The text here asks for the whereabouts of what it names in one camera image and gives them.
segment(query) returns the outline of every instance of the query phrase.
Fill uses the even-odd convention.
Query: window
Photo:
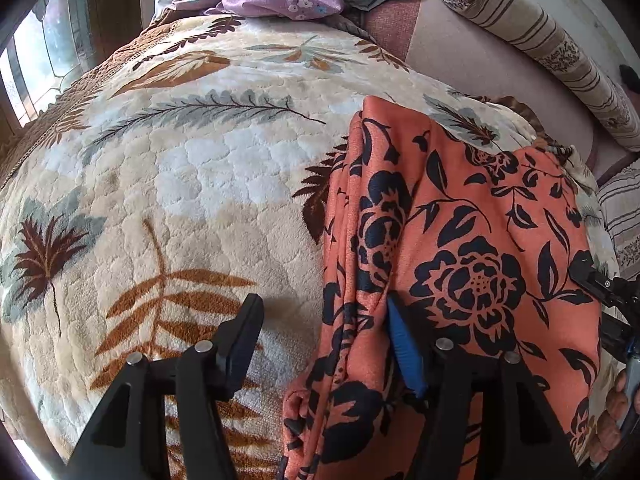
[[[0,55],[0,75],[24,126],[97,64],[87,0],[38,0]]]

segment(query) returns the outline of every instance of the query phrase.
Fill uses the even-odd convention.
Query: fern pattern
[[[82,165],[86,166],[91,161],[104,142],[121,137],[132,126],[168,126],[178,123],[201,127],[213,120],[222,123],[235,121],[236,124],[253,120],[266,123],[283,114],[326,124],[294,110],[291,96],[272,98],[266,92],[256,94],[251,89],[240,95],[213,90],[205,96],[189,95],[176,102],[156,105],[108,128],[85,148]]]
[[[228,288],[255,285],[254,282],[239,276],[231,276],[207,269],[181,269],[168,272],[166,260],[164,254],[162,254],[162,247],[151,222],[145,219],[143,220],[143,226],[154,247],[158,273],[126,290],[107,312],[107,319],[121,317],[122,320],[107,334],[95,351],[95,355],[98,356],[110,352],[116,346],[120,346],[131,339],[135,340],[135,344],[125,345],[127,350],[118,352],[117,356],[95,377],[91,384],[91,389],[108,386],[122,368],[126,356],[131,352],[139,351],[145,353],[149,358],[165,359],[179,356],[181,354],[180,350],[168,348],[158,342],[161,330],[183,342],[180,346],[185,347],[201,339],[211,338],[218,328],[217,324],[200,324],[193,321],[167,319],[164,312],[167,306],[171,308],[173,304],[185,307],[189,312],[222,314],[225,317],[234,316],[240,309],[240,302],[223,294],[215,293],[209,290],[209,287]],[[170,283],[175,285],[175,283],[180,282],[197,283],[205,285],[207,288],[196,291],[180,291],[173,294],[167,293],[166,289]],[[140,333],[140,326],[147,319],[151,319],[150,336],[140,340],[136,338],[136,335]],[[260,351],[262,346],[258,344],[256,349]],[[260,385],[247,378],[244,380],[242,388],[255,390],[260,388]],[[179,422],[175,416],[177,409],[174,396],[168,397],[166,406],[168,411],[165,416],[167,455],[172,480],[186,480],[186,470],[180,447]],[[238,422],[248,418],[260,417],[260,414],[233,399],[229,402],[220,402],[218,404],[218,413],[224,426],[223,431],[238,472],[238,478],[240,480],[273,478],[278,461],[275,458],[268,458],[268,454],[267,458],[264,458],[254,451],[256,448],[274,447],[273,440],[238,430]]]
[[[164,49],[158,54],[151,54],[149,56],[143,57],[133,65],[133,70],[139,69],[140,65],[147,61],[151,61],[158,56],[164,56],[165,54],[176,52],[180,48],[184,48],[187,44],[195,43],[199,40],[206,40],[207,38],[215,38],[219,34],[233,32],[236,30],[236,27],[239,27],[242,24],[241,20],[244,20],[243,16],[225,16],[223,18],[218,18],[214,20],[211,25],[209,25],[205,32],[201,34],[195,34],[194,36],[189,36],[188,38],[184,38],[183,40],[180,40],[178,43],[172,44],[172,46]]]

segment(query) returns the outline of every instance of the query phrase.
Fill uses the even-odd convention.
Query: black plastic part
[[[593,268],[593,259],[586,251],[581,258],[571,262],[569,276],[604,305],[615,306],[625,316],[634,334],[640,336],[640,278],[632,282],[623,278],[610,280]]]
[[[164,396],[155,394],[149,369],[145,357],[122,367],[84,428],[65,480],[169,480]]]
[[[211,348],[125,364],[84,428],[64,480],[170,480],[164,396],[175,394],[190,480],[236,480],[216,409],[242,387],[264,321],[249,294],[235,319],[220,324]]]
[[[178,402],[182,456],[190,480],[235,480],[216,403],[210,399],[203,367],[214,360],[214,349],[198,354],[192,346],[178,361],[175,397]]]
[[[220,324],[210,351],[192,346],[178,359],[175,395],[190,480],[237,478],[214,399],[228,400],[242,387],[263,321],[260,296],[249,294],[236,318]],[[205,369],[212,362],[219,377],[207,385]]]
[[[499,379],[482,397],[476,480],[580,480],[562,426],[527,365],[498,362]]]
[[[430,410],[406,480],[456,480],[473,394],[482,392],[475,480],[580,480],[566,435],[523,360],[468,354],[435,346],[420,309],[389,293],[422,354]]]
[[[263,322],[262,298],[257,294],[248,294],[238,315],[218,327],[213,339],[216,346],[216,364],[218,370],[225,375],[225,388],[229,399],[242,388]]]
[[[600,321],[600,344],[621,363],[626,362],[629,341],[634,338],[634,329],[609,314],[602,313]]]

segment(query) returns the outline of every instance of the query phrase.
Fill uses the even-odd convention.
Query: fleece blanket
[[[68,458],[127,354],[175,356],[256,292],[266,308],[258,349],[219,412],[239,477],[275,475],[286,387],[321,326],[329,175],[369,95],[429,115],[483,153],[544,142],[508,108],[366,40],[238,16],[147,31],[25,131],[0,168],[0,407],[41,458]],[[584,219],[591,253],[613,275],[596,184],[575,150],[565,155],[577,194],[564,214]],[[582,440],[604,403],[595,392],[610,383],[600,368]],[[177,480],[175,415],[169,402]]]

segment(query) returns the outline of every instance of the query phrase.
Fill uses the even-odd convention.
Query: orange floral fabric
[[[568,277],[588,250],[574,187],[542,149],[492,155],[426,115],[367,97],[334,159],[318,355],[284,400],[279,477],[404,478],[425,408],[390,346],[390,290],[469,352],[519,352],[578,449],[600,305]],[[472,403],[461,478],[474,474],[481,402]]]

